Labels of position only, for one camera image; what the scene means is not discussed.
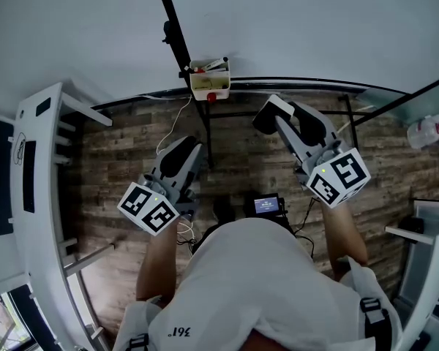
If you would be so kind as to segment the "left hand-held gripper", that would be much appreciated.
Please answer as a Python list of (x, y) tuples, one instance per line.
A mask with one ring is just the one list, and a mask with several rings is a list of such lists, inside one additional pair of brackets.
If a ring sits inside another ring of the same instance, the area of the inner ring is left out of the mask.
[(204, 156), (205, 148), (195, 137), (176, 140), (158, 155), (150, 173), (129, 185), (117, 208), (152, 236), (180, 217), (191, 222), (198, 198), (190, 186)]

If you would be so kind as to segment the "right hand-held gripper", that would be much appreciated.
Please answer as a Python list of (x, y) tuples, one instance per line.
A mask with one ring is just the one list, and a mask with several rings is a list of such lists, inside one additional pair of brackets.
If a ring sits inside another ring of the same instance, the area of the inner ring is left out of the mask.
[(276, 117), (276, 128), (288, 150), (299, 161), (299, 183), (330, 208), (358, 193), (370, 180), (369, 171), (356, 148), (351, 148), (337, 133), (330, 120), (318, 110), (291, 102), (293, 116), (285, 121)]

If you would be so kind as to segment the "white storage box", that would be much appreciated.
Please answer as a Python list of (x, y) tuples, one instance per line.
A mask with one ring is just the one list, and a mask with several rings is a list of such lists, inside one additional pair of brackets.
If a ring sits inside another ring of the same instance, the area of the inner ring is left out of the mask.
[(191, 61), (189, 64), (189, 70), (191, 70), (190, 88), (194, 98), (197, 101), (207, 101), (206, 97), (210, 92), (217, 94), (217, 101), (227, 99), (230, 95), (229, 59), (227, 63), (205, 73), (196, 74), (194, 72), (195, 67), (202, 68), (204, 65), (207, 65), (216, 59)]

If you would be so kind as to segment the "person's left forearm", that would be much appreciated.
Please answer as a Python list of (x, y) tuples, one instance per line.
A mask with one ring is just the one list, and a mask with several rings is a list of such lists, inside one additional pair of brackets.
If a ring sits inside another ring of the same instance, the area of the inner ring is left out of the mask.
[(166, 306), (176, 291), (176, 226), (164, 229), (152, 236), (138, 272), (135, 299), (147, 301), (159, 296)]

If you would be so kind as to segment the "person's right forearm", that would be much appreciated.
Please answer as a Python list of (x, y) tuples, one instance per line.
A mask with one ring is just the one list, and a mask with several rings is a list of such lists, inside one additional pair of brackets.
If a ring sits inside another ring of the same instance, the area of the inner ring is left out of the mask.
[(334, 280), (339, 282), (350, 270), (346, 257), (351, 257), (358, 264), (366, 266), (368, 263), (367, 246), (361, 237), (347, 203), (335, 208), (320, 204), (326, 237), (327, 251)]

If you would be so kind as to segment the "person's left shoe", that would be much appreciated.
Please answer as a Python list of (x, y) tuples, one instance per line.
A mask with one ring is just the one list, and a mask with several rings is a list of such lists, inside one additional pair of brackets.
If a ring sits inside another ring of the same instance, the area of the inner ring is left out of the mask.
[(230, 203), (229, 196), (217, 197), (213, 202), (212, 212), (214, 218), (217, 220), (215, 226), (212, 227), (213, 230), (236, 220), (236, 213)]

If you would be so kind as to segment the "small screen device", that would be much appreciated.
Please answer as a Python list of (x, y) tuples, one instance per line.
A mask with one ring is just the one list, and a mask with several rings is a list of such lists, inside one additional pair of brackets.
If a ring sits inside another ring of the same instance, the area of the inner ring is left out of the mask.
[(277, 193), (258, 195), (253, 198), (256, 214), (272, 214), (279, 211), (279, 197)]

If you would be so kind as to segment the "glass table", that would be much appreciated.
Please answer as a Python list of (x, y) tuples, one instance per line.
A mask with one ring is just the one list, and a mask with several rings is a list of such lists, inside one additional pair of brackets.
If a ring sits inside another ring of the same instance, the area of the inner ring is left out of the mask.
[(363, 117), (363, 122), (387, 114), (408, 126), (423, 118), (439, 115), (439, 79), (412, 94), (368, 88), (356, 99), (373, 106), (373, 111), (369, 117)]

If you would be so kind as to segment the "black-capped white marker pen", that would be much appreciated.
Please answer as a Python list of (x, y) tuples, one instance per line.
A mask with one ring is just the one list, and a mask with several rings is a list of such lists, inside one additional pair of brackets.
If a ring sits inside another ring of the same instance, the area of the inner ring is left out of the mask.
[(204, 72), (210, 71), (211, 69), (217, 68), (225, 63), (228, 62), (228, 57), (223, 56), (222, 58), (216, 59), (214, 61), (211, 61), (210, 63), (208, 63), (207, 65), (204, 65), (202, 67), (202, 70)]

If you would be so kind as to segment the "clear plastic bottle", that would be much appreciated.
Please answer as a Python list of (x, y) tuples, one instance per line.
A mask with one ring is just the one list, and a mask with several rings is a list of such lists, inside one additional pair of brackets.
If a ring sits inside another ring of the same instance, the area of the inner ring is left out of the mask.
[(411, 148), (421, 149), (439, 140), (439, 122), (433, 117), (419, 120), (408, 127), (407, 139)]

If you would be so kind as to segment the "small black device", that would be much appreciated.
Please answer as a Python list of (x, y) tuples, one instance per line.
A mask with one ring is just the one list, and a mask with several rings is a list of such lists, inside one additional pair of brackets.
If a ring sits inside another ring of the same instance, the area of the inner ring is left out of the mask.
[(48, 110), (51, 106), (51, 102), (52, 102), (52, 98), (48, 97), (43, 102), (38, 104), (38, 106), (36, 106), (35, 116), (38, 117), (42, 115), (46, 110)]

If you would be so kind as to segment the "person's white shirt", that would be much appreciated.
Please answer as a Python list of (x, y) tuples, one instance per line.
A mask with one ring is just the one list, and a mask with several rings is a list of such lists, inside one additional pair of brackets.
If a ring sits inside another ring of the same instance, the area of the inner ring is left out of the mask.
[(127, 307), (113, 351), (238, 351), (253, 331), (291, 351), (399, 351), (401, 322), (375, 274), (344, 261), (337, 282), (284, 227), (224, 224), (166, 307), (159, 296)]

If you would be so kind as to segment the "black keyboard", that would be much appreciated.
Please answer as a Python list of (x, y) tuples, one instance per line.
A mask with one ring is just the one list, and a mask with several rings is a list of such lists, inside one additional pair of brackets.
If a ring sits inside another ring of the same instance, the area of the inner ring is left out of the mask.
[(23, 154), (23, 210), (34, 213), (34, 163), (36, 142), (26, 141)]

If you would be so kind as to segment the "window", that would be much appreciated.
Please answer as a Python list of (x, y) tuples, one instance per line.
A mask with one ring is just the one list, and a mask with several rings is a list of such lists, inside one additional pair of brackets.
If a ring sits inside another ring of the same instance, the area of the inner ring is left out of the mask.
[(0, 351), (18, 351), (33, 343), (11, 300), (0, 295)]

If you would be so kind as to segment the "white rack frame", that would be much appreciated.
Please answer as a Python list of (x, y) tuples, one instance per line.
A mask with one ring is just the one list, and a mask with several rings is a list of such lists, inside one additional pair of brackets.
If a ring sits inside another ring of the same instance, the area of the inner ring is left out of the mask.
[[(64, 123), (64, 114), (77, 112), (94, 121), (111, 126), (111, 119), (92, 110), (70, 96), (56, 83), (19, 103), (12, 138), (10, 192), (12, 220), (20, 257), (31, 289), (31, 296), (54, 336), (53, 344), (63, 351), (97, 351), (102, 341), (102, 327), (87, 326), (78, 308), (78, 296), (72, 293), (71, 281), (80, 271), (114, 251), (109, 243), (91, 254), (76, 259), (67, 254), (76, 238), (65, 238), (59, 207), (58, 169), (71, 163), (69, 156), (57, 149), (70, 146), (60, 130), (75, 131)], [(51, 106), (36, 117), (36, 106), (48, 97)], [(34, 163), (34, 213), (23, 210), (23, 154), (26, 141), (36, 142)]]

